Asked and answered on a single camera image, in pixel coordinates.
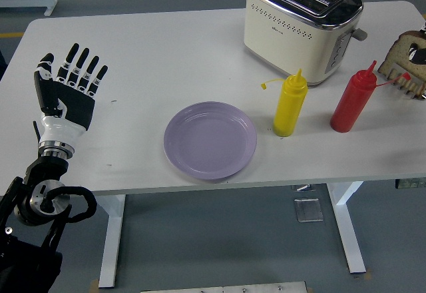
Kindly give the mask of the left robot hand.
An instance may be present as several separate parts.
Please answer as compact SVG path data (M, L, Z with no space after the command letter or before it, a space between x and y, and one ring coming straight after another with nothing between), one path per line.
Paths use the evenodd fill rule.
M57 141L71 146L90 127L95 95L108 67L99 67L96 55L88 61L88 48L79 49L77 43L70 48L56 75L52 74L52 53L46 54L35 69L35 90L44 127L41 144Z

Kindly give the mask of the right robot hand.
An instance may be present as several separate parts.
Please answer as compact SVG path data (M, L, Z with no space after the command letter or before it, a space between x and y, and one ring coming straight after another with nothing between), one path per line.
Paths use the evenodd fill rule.
M409 60L416 65L425 64L425 48L419 47L419 40L416 43L410 44L409 48Z

